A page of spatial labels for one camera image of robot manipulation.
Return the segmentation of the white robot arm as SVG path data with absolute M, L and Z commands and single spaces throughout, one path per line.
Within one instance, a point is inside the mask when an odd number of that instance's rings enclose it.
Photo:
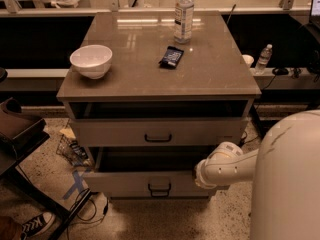
M 194 179 L 204 189 L 253 182 L 250 240 L 320 240 L 320 110 L 277 122 L 254 151 L 221 143 Z

